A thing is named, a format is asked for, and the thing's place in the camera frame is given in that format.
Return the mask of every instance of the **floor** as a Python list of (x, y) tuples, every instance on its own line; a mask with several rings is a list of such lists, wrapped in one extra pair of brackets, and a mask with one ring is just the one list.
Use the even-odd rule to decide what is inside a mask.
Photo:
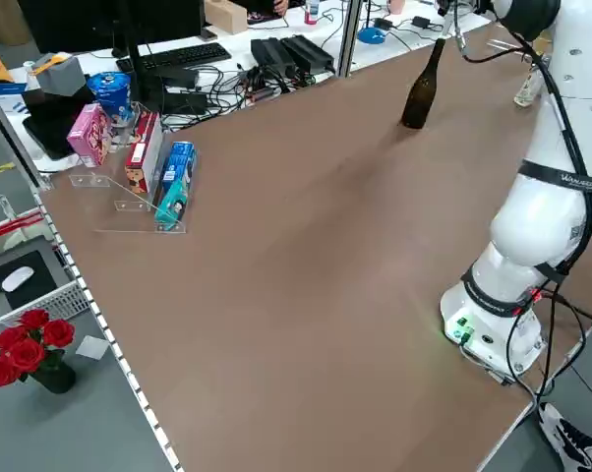
[[(0, 57), (7, 67), (18, 67), (36, 58), (37, 50), (33, 43), (0, 45)], [(0, 164), (8, 160), (8, 152), (0, 147)], [(33, 206), (29, 190), (16, 170), (0, 174), (0, 193), (8, 196), (17, 211)], [(86, 334), (102, 337), (90, 314), (75, 318), (75, 324), (77, 338)], [(0, 389), (0, 471), (29, 469), (33, 456), (36, 470), (49, 472), (68, 468), (75, 472), (169, 471), (110, 351), (102, 360), (93, 361), (73, 355), (76, 345), (68, 361), (76, 368), (80, 381), (70, 393), (53, 396), (32, 381)], [(548, 400), (592, 435), (592, 336), (575, 369), (564, 373)], [(52, 442), (61, 442), (62, 447), (55, 447), (53, 453), (41, 453), (49, 450)], [(18, 454), (12, 453), (14, 446)], [(508, 437), (484, 470), (553, 472), (562, 467), (534, 421), (528, 421)]]

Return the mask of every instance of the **black keyboard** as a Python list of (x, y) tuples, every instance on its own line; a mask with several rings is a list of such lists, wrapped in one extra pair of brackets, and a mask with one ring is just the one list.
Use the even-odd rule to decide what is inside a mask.
[[(200, 44), (198, 46), (184, 47), (182, 49), (172, 49), (171, 51), (158, 52), (150, 56), (142, 56), (144, 68), (147, 71), (157, 67), (171, 66), (202, 66), (210, 62), (218, 62), (230, 59), (232, 56), (218, 42)], [(132, 62), (130, 59), (120, 59), (117, 61), (117, 67), (121, 72), (132, 72)]]

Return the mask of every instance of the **sneaker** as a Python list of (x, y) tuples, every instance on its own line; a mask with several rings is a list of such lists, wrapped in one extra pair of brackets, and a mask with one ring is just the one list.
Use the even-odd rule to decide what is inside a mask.
[(569, 423), (551, 403), (541, 403), (540, 425), (547, 440), (561, 457), (565, 472), (589, 472), (592, 438)]

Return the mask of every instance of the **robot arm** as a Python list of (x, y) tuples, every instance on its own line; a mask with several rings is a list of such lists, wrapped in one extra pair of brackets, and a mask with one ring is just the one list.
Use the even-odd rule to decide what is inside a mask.
[[(446, 11), (449, 2), (455, 3), (439, 0), (439, 5)], [(559, 0), (477, 0), (474, 7), (480, 13), (492, 10), (526, 40), (551, 27), (550, 72), (560, 86), (590, 176), (580, 179), (575, 172), (556, 99), (545, 91), (525, 165), (491, 225), (492, 241), (441, 300), (447, 337), (511, 379), (508, 364), (521, 374), (544, 347), (532, 310), (518, 325), (515, 321), (529, 307), (524, 302), (530, 290), (547, 281), (538, 267), (555, 267), (570, 257), (585, 234), (582, 188), (592, 185), (592, 0), (562, 0), (562, 5)], [(463, 38), (458, 44), (464, 53)], [(525, 169), (537, 174), (546, 170), (555, 181)]]

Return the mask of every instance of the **white desk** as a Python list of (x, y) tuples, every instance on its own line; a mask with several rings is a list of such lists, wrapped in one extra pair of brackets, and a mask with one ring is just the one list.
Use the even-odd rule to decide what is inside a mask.
[[(371, 18), (387, 17), (395, 25), (399, 25), (404, 20), (410, 20), (414, 16), (420, 15), (425, 18), (431, 19), (436, 24), (442, 24), (443, 18), (439, 17), (434, 7), (419, 3), (416, 0), (408, 0), (403, 12), (400, 15), (388, 15), (385, 7), (384, 0), (379, 0), (381, 5), (374, 4), (373, 9), (376, 10), (381, 8), (377, 12), (371, 14)], [(226, 61), (213, 63), (216, 68), (223, 71), (226, 74), (226, 78), (232, 77), (237, 74), (237, 65), (241, 65), (243, 69), (250, 69), (257, 63), (250, 52), (250, 41), (255, 38), (266, 38), (266, 37), (286, 37), (294, 34), (306, 35), (314, 43), (321, 45), (330, 35), (332, 37), (326, 41), (325, 50), (337, 59), (339, 56), (339, 49), (343, 35), (343, 16), (347, 8), (347, 3), (341, 0), (327, 0), (321, 4), (321, 17), (318, 23), (314, 26), (305, 25), (304, 23), (304, 9), (293, 8), (290, 9), (285, 20), (274, 20), (271, 22), (262, 23), (250, 27), (247, 31), (239, 34), (229, 34), (216, 27), (209, 27), (210, 30), (217, 34), (217, 41), (232, 55), (232, 58)], [(322, 18), (326, 13), (330, 13), (330, 18)], [(363, 7), (363, 13), (361, 16), (362, 20), (366, 19), (366, 7)], [(463, 31), (474, 30), (482, 27), (489, 21), (483, 17), (477, 15), (464, 15), (460, 18), (460, 26)], [(415, 30), (422, 36), (430, 37), (432, 39), (421, 38), (414, 32), (411, 31), (395, 31), (394, 33), (401, 38), (409, 48), (412, 50), (419, 49), (428, 44), (431, 44), (433, 40), (441, 35), (440, 32), (413, 29), (409, 22), (405, 22), (402, 26), (404, 29)], [(177, 39), (173, 41), (165, 41), (160, 43), (154, 43), (150, 45), (150, 49), (153, 53), (167, 51), (170, 49), (177, 49), (181, 47), (188, 47), (203, 42), (197, 37), (188, 37), (184, 39)], [(142, 55), (148, 54), (148, 48), (146, 46), (140, 47)], [(355, 50), (353, 54), (353, 70), (358, 70), (364, 67), (377, 64), (385, 61), (392, 57), (399, 56), (409, 52), (409, 49), (402, 44), (395, 37), (389, 36), (383, 44), (365, 44), (360, 41), (356, 42)], [(85, 74), (98, 74), (101, 72), (116, 71), (116, 59), (111, 56), (111, 50), (105, 49), (95, 51), (93, 53), (80, 54), (78, 56), (80, 64)], [(12, 77), (17, 82), (25, 81), (25, 70), (23, 68), (13, 69), (10, 71)], [(321, 82), (330, 77), (330, 74), (321, 74), (316, 77), (318, 82)], [(215, 74), (201, 73), (199, 79), (199, 86), (205, 87), (210, 86), (215, 81)], [(27, 115), (23, 114), (8, 114), (12, 126), (15, 128), (17, 134), (23, 141), (26, 149), (30, 153), (36, 167), (41, 172), (53, 172), (59, 170), (65, 170), (76, 165), (79, 161), (78, 157), (74, 154), (60, 160), (50, 159), (42, 149), (31, 139), (23, 127), (23, 120)]]

